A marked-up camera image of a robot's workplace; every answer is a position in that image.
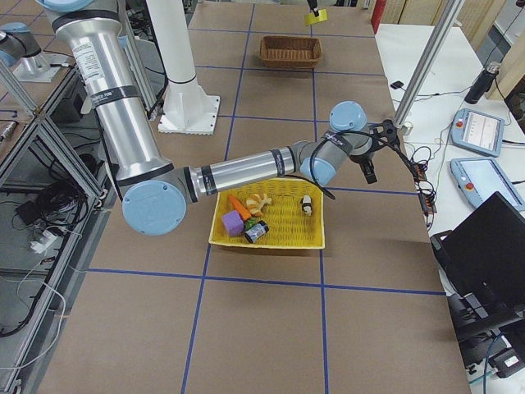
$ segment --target red pole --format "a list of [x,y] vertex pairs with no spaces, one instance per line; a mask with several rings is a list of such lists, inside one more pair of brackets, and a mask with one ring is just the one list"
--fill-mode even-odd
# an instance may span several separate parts
[[385,11],[386,0],[377,0],[376,6],[374,7],[374,12],[372,13],[372,28],[374,29],[374,34],[377,33],[379,29],[379,23],[381,22],[381,17]]

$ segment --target wicker basket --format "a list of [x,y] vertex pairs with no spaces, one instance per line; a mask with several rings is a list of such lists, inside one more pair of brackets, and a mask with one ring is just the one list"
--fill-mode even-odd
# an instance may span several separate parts
[[[250,193],[267,193],[272,204],[265,205],[261,218],[270,231],[256,243],[250,244],[243,236],[229,236],[222,225],[222,215],[233,207],[228,195],[245,201]],[[312,216],[301,209],[304,195],[312,198]],[[274,178],[219,193],[210,231],[210,244],[240,248],[265,249],[324,249],[325,232],[322,192],[311,183],[290,178]]]
[[309,37],[266,35],[259,57],[272,68],[315,68],[322,58],[321,43]]

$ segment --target blue and white device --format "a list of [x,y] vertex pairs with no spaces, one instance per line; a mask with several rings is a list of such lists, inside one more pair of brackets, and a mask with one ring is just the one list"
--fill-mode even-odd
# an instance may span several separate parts
[[453,158],[450,170],[474,208],[499,191],[518,211],[525,211],[522,196],[493,158]]
[[504,120],[472,109],[460,109],[450,128],[450,137],[455,145],[473,152],[500,156]]

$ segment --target purple cube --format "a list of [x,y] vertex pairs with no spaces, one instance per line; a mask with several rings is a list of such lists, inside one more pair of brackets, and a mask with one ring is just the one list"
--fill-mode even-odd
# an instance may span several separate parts
[[222,216],[222,224],[229,236],[238,236],[244,231],[243,219],[237,211],[231,211]]

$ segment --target tin can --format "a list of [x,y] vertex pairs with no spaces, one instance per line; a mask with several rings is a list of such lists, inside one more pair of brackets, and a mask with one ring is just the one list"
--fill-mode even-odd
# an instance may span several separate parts
[[270,228],[263,220],[254,225],[252,228],[244,232],[244,236],[250,244],[253,244],[256,240],[262,237],[264,234],[270,231]]

